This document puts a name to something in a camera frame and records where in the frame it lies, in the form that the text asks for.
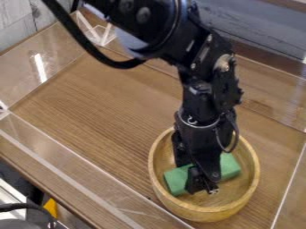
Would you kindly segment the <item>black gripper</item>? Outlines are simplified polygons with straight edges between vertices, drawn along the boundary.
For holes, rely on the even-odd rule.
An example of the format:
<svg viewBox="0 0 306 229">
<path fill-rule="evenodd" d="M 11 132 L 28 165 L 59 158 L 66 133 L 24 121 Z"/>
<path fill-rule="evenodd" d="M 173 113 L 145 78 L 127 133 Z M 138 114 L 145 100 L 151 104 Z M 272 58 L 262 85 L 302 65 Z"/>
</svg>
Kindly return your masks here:
<svg viewBox="0 0 306 229">
<path fill-rule="evenodd" d="M 210 125 L 191 124 L 175 116 L 175 133 L 171 136 L 175 166 L 193 165 L 187 169 L 186 191 L 219 192 L 221 153 L 231 153 L 240 140 L 236 119 L 223 117 Z"/>
</svg>

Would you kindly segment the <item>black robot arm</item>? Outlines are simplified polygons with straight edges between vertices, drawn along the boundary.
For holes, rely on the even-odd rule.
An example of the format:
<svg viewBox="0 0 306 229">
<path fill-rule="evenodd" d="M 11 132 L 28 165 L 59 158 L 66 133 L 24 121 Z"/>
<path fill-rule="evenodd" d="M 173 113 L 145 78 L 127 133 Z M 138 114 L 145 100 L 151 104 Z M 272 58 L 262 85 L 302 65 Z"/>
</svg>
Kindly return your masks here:
<svg viewBox="0 0 306 229">
<path fill-rule="evenodd" d="M 244 90 L 231 43 L 205 24 L 194 0 L 86 0 L 118 29 L 131 52 L 126 61 L 99 51 L 56 0 L 40 0 L 86 52 L 105 65 L 129 70 L 151 59 L 177 68 L 183 88 L 171 136 L 175 165 L 187 167 L 186 192 L 219 191 L 221 155 L 240 141 L 236 107 Z"/>
</svg>

